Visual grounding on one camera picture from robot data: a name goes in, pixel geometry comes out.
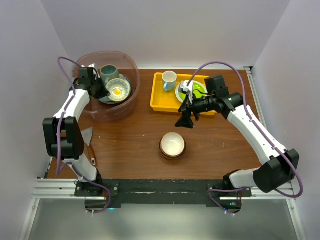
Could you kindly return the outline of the mint green divided dish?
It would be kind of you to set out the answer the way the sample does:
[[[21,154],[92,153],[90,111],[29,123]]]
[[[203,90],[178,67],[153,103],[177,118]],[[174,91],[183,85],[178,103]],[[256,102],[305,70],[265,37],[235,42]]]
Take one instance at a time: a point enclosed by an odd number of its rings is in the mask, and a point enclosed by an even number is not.
[[[125,79],[125,77],[122,74],[119,74],[119,78],[122,80]],[[108,96],[105,96],[105,97],[100,98],[98,100],[103,104],[108,104],[108,105],[116,104],[116,102],[112,101]]]

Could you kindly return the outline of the teal glazed mug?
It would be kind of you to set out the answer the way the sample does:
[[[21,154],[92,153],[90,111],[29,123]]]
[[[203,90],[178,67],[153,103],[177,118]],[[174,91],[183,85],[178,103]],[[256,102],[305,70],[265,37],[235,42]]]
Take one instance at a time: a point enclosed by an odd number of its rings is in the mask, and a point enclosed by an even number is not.
[[[113,79],[119,79],[120,74],[116,66],[112,64],[107,64],[101,67],[100,69],[100,77],[106,85],[109,81]]]

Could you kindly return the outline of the yellow rimmed bowl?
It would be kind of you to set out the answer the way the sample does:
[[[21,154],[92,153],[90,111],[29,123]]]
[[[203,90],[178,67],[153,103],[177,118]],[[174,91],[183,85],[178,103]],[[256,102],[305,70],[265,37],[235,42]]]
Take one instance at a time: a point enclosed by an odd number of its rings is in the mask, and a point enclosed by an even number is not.
[[[121,78],[110,80],[105,87],[110,93],[109,99],[114,102],[122,102],[130,95],[130,84]]]

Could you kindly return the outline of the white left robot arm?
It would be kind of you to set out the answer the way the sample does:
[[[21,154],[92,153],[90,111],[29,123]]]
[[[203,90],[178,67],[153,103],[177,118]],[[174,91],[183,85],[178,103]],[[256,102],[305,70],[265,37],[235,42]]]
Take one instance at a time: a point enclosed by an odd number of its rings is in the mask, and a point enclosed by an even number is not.
[[[47,153],[57,159],[56,175],[70,167],[77,176],[77,187],[92,196],[102,195],[104,184],[99,171],[84,154],[85,141],[78,120],[91,98],[108,94],[95,65],[82,65],[61,109],[42,122]]]

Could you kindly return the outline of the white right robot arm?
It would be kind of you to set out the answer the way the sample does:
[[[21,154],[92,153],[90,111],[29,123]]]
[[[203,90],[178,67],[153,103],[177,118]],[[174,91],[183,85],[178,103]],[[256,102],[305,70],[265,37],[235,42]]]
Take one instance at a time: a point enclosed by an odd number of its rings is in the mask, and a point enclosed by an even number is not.
[[[210,76],[205,80],[207,94],[197,98],[193,84],[182,81],[177,90],[185,95],[179,108],[182,114],[176,127],[192,129],[191,116],[199,120],[200,114],[215,111],[234,125],[256,153],[261,167],[248,170],[235,170],[224,176],[223,192],[235,196],[243,188],[257,187],[264,193],[276,190],[297,177],[299,154],[295,149],[288,150],[279,143],[260,123],[245,103],[243,96],[229,93],[222,75]]]

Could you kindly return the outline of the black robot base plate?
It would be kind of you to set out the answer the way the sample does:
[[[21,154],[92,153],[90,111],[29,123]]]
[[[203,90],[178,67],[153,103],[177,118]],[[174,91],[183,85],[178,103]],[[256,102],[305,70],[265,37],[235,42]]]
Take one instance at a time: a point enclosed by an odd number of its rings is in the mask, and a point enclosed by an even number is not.
[[[237,213],[250,188],[226,192],[222,180],[103,179],[96,185],[75,181],[76,197],[85,198],[87,210],[123,205],[204,205]]]

